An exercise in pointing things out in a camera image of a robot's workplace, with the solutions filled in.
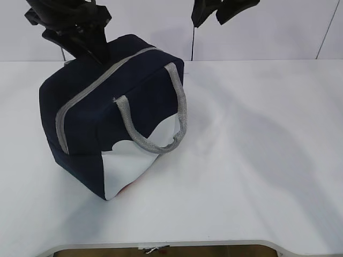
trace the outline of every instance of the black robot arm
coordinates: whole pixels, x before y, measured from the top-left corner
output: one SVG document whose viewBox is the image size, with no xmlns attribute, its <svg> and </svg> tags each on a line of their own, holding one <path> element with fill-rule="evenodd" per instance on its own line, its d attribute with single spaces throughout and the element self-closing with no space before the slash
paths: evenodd
<svg viewBox="0 0 343 257">
<path fill-rule="evenodd" d="M 260 0 L 195 0 L 192 21 L 199 27 L 214 11 L 220 24 Z M 74 57 L 84 54 L 103 64 L 109 60 L 105 27 L 111 15 L 95 0 L 27 0 L 31 9 L 25 17 L 32 25 L 43 25 L 43 38 L 54 42 Z"/>
<path fill-rule="evenodd" d="M 25 17 L 32 25 L 43 25 L 43 38 L 74 57 L 91 55 L 99 63 L 109 59 L 105 27 L 111 15 L 95 0 L 27 0 L 31 9 Z"/>
</svg>

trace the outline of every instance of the lunch bag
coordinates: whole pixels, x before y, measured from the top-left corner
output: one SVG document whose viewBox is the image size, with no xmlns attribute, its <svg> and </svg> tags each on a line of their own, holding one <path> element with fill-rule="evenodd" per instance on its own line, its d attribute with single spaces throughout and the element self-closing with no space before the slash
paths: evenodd
<svg viewBox="0 0 343 257">
<path fill-rule="evenodd" d="M 55 161 L 104 200 L 174 150 L 187 130 L 183 61 L 135 35 L 108 45 L 107 64 L 81 56 L 39 92 Z"/>
</svg>

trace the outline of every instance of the white wall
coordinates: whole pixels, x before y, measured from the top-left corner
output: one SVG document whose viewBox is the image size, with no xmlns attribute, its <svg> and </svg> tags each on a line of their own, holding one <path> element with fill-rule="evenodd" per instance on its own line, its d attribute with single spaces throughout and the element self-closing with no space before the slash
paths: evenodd
<svg viewBox="0 0 343 257">
<path fill-rule="evenodd" d="M 194 60 L 314 59 L 338 0 L 261 0 L 220 26 L 212 15 L 196 29 Z M 113 19 L 108 40 L 133 33 L 164 51 L 191 59 L 193 0 L 98 0 Z M 41 37 L 42 26 L 24 17 L 25 0 L 0 9 L 0 61 L 61 61 L 60 48 Z M 320 58 L 343 58 L 340 4 Z"/>
<path fill-rule="evenodd" d="M 314 59 L 338 0 L 261 0 L 223 26 L 196 29 L 194 60 Z"/>
<path fill-rule="evenodd" d="M 343 1 L 338 5 L 319 58 L 343 59 Z"/>
<path fill-rule="evenodd" d="M 25 0 L 2 0 L 0 7 L 0 61 L 61 61 L 61 49 L 42 38 L 42 26 L 24 17 Z"/>
</svg>

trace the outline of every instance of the white table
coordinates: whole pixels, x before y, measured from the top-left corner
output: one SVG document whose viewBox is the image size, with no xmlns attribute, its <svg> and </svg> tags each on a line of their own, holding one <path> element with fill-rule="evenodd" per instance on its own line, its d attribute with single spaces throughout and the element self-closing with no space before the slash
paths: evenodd
<svg viewBox="0 0 343 257">
<path fill-rule="evenodd" d="M 0 257 L 262 244 L 343 254 L 343 61 L 186 64 L 189 131 L 114 200 L 58 167 L 38 88 L 61 62 L 0 63 Z"/>
</svg>

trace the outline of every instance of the white panel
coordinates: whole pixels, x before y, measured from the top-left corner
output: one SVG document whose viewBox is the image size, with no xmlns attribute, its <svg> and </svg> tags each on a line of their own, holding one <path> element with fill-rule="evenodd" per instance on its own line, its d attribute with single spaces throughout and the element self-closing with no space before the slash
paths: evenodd
<svg viewBox="0 0 343 257">
<path fill-rule="evenodd" d="M 196 61 L 314 59 L 338 0 L 262 0 L 220 26 L 213 14 L 195 33 Z"/>
<path fill-rule="evenodd" d="M 46 141 L 38 88 L 62 66 L 0 63 L 0 257 L 142 243 L 343 254 L 343 60 L 186 63 L 187 135 L 109 202 Z"/>
<path fill-rule="evenodd" d="M 175 114 L 163 120 L 148 139 L 164 147 L 173 142 L 173 136 L 179 130 L 180 124 Z M 130 140 L 119 141 L 113 145 L 112 151 L 102 152 L 106 200 L 112 199 L 122 188 L 135 181 L 158 156 Z"/>
<path fill-rule="evenodd" d="M 136 34 L 165 52 L 191 59 L 193 0 L 98 0 L 97 4 L 105 5 L 112 15 L 106 27 L 108 41 Z"/>
<path fill-rule="evenodd" d="M 343 59 L 343 3 L 340 2 L 337 12 L 327 33 L 320 59 Z"/>
<path fill-rule="evenodd" d="M 44 27 L 24 17 L 25 0 L 3 1 L 0 8 L 0 61 L 61 61 L 61 49 L 42 38 Z"/>
</svg>

